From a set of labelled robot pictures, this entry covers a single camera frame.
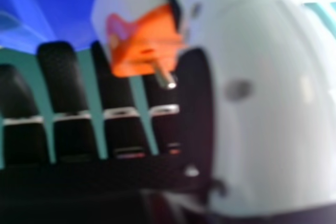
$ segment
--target blue container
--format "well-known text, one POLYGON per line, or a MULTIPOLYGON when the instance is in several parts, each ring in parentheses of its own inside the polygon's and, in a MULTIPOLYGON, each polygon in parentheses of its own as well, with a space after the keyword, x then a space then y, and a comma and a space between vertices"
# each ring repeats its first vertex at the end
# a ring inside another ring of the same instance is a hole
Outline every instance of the blue container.
POLYGON ((0 45, 34 54, 42 42, 65 40, 76 50, 96 40, 93 0, 0 0, 0 45))

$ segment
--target orange block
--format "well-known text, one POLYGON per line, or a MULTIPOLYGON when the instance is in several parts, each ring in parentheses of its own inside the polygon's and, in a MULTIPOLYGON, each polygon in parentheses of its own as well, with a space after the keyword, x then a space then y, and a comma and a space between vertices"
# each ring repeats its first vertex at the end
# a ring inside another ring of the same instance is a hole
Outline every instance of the orange block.
POLYGON ((176 54, 183 47, 174 27, 172 11, 164 5, 128 23, 111 14, 107 19, 111 69, 117 77, 153 74, 157 64, 166 71, 176 67, 176 54))

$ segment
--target metal pin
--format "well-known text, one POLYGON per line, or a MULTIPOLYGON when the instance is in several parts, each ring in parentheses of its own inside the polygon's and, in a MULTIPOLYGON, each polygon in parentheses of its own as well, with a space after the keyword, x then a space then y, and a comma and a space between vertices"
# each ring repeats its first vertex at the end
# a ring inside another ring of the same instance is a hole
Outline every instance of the metal pin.
POLYGON ((176 81, 169 71, 162 68, 157 62, 153 63, 153 68, 155 70, 156 80, 161 88, 168 90, 176 88, 176 81))

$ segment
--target teal background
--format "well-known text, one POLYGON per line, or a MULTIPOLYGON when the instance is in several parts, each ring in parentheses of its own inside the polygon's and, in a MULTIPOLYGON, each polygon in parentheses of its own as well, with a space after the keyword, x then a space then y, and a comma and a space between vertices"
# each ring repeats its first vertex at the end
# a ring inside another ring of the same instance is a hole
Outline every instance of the teal background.
MULTIPOLYGON (((107 150, 105 145, 105 138, 103 133, 103 117, 102 108, 98 93, 97 80, 95 70, 93 67, 92 57, 90 51, 85 50, 77 53, 80 70, 82 73, 83 82, 86 88, 87 100, 89 109, 92 115, 92 125, 96 134, 97 146, 100 158, 107 158, 107 150)), ((21 75, 29 84, 36 104, 39 108, 40 114, 45 120, 45 129, 48 137, 48 147, 50 154, 50 161, 55 163, 55 153, 53 147, 53 116, 52 107, 50 104, 49 95, 46 89, 43 76, 37 64, 34 55, 25 54, 22 52, 12 51, 8 49, 0 49, 0 64, 8 63, 15 66, 21 75)), ((143 83, 140 77, 133 77, 130 79, 133 97, 136 107, 141 114, 141 120, 147 134, 151 151, 154 155, 158 153, 158 149, 154 140, 154 134, 151 129, 150 118, 148 115, 148 105, 145 98, 143 83)), ((3 162, 3 127, 2 120, 0 120, 0 168, 4 167, 3 162)))

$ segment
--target blue object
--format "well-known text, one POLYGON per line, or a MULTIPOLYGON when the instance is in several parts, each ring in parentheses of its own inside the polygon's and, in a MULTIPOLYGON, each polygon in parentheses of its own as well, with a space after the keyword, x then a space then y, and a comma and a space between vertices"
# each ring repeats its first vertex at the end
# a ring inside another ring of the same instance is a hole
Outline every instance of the blue object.
POLYGON ((65 40, 78 50, 96 40, 93 0, 0 0, 0 45, 34 54, 42 42, 65 40))

